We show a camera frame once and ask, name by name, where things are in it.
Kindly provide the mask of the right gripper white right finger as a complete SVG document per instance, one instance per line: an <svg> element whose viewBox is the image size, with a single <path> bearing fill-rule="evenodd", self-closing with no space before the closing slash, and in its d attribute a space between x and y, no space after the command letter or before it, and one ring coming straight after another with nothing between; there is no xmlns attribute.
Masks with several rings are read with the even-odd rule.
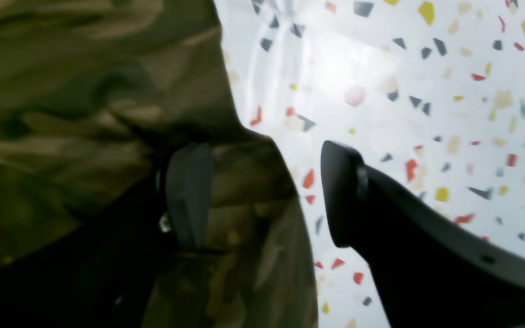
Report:
<svg viewBox="0 0 525 328"><path fill-rule="evenodd" d="M356 149L325 141L329 231L370 266L393 328L525 328L525 259L456 226Z"/></svg>

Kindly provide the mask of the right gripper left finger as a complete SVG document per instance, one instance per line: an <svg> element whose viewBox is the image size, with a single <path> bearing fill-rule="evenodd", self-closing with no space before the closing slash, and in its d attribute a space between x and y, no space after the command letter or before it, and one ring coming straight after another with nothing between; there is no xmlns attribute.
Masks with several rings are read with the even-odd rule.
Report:
<svg viewBox="0 0 525 328"><path fill-rule="evenodd" d="M189 143L81 228L0 268L0 328L138 328L161 266L206 242L210 144Z"/></svg>

